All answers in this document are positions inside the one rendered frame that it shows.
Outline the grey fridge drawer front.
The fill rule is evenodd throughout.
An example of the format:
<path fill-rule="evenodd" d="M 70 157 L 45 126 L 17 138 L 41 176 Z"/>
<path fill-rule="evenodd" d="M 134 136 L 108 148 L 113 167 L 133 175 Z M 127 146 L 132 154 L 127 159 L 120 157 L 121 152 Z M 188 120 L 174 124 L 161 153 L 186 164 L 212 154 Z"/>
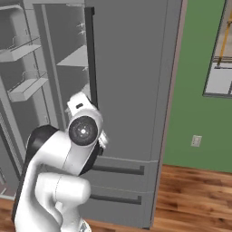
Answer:
<path fill-rule="evenodd" d="M 141 161 L 99 157 L 94 163 L 94 166 L 118 167 L 127 169 L 138 169 L 140 166 L 144 166 L 144 175 L 104 172 L 91 169 L 86 174 L 86 178 L 93 185 L 99 187 L 138 192 L 149 192 L 155 190 L 159 166 L 159 163 L 156 160 Z"/>
<path fill-rule="evenodd" d="M 137 198 L 141 196 L 142 202 L 141 205 L 133 205 L 89 198 L 86 203 L 79 206 L 80 214 L 84 218 L 128 227 L 147 228 L 151 226 L 153 192 L 136 192 L 92 186 L 91 194 L 116 198 Z"/>

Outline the grey fridge door bin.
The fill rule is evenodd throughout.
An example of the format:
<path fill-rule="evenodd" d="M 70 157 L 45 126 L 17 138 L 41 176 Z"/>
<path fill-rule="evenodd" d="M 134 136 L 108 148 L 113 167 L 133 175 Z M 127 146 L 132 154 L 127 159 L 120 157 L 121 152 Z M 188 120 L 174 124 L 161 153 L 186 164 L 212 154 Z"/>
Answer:
<path fill-rule="evenodd" d="M 24 71 L 22 80 L 7 91 L 11 102 L 25 102 L 48 81 L 47 71 Z"/>
<path fill-rule="evenodd" d="M 39 36 L 15 36 L 12 45 L 0 50 L 0 63 L 15 62 L 41 47 Z"/>

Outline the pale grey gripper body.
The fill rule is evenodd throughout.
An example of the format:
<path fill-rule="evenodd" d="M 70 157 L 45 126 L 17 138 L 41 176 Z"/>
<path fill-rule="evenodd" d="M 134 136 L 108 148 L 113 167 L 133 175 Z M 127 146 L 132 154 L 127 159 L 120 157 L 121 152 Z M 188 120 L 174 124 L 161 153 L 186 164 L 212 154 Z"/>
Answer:
<path fill-rule="evenodd" d="M 100 144 L 100 147 L 103 149 L 106 149 L 107 145 L 109 144 L 109 138 L 104 130 L 101 131 L 98 142 Z"/>

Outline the grey fridge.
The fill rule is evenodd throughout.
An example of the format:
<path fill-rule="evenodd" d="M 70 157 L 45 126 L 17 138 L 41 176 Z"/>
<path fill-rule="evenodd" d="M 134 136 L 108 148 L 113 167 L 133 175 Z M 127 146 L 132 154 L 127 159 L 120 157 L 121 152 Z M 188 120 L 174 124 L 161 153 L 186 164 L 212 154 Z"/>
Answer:
<path fill-rule="evenodd" d="M 85 1 L 86 0 L 64 0 L 64 16 L 61 20 L 61 29 L 54 32 L 56 37 L 53 41 L 55 46 L 59 49 L 55 53 L 55 61 L 63 99 L 64 116 L 66 119 L 64 129 L 67 127 L 71 118 L 67 106 L 70 97 L 77 92 L 85 92 L 91 99 L 88 66 L 75 67 L 58 65 L 61 60 L 81 46 L 87 46 L 84 8 L 91 6 L 87 6 Z M 106 149 L 99 153 L 97 159 L 99 157 L 107 157 L 104 155 Z"/>

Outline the grey fridge shelf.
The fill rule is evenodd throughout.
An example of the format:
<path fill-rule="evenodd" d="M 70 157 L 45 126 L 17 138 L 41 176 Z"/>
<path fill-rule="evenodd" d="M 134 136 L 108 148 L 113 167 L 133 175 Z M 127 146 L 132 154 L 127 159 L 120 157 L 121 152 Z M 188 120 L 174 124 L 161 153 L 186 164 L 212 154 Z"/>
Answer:
<path fill-rule="evenodd" d="M 87 67 L 88 66 L 88 55 L 87 46 L 83 45 L 73 53 L 69 54 L 58 65 L 60 66 L 75 66 L 75 67 Z"/>

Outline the grey fridge door with bins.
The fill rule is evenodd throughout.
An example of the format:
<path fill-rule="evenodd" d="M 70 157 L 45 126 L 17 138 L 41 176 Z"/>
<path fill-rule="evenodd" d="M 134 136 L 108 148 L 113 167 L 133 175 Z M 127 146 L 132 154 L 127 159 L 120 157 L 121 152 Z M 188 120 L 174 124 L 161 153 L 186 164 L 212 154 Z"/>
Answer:
<path fill-rule="evenodd" d="M 0 50 L 15 36 L 39 36 L 41 45 L 15 62 L 0 63 L 0 198 L 15 198 L 32 130 L 44 124 L 65 127 L 53 41 L 63 16 L 64 0 L 0 0 Z M 7 91 L 31 70 L 47 71 L 48 81 L 27 101 L 11 102 Z"/>

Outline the white wall outlet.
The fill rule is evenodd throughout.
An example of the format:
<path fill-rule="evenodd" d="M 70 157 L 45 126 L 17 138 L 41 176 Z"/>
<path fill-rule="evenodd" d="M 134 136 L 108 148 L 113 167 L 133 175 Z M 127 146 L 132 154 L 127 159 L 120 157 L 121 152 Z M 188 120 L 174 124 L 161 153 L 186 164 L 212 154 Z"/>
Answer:
<path fill-rule="evenodd" d="M 201 136 L 194 135 L 194 136 L 192 137 L 191 146 L 192 146 L 192 147 L 199 147 L 199 146 L 200 146 L 201 139 L 202 139 Z"/>

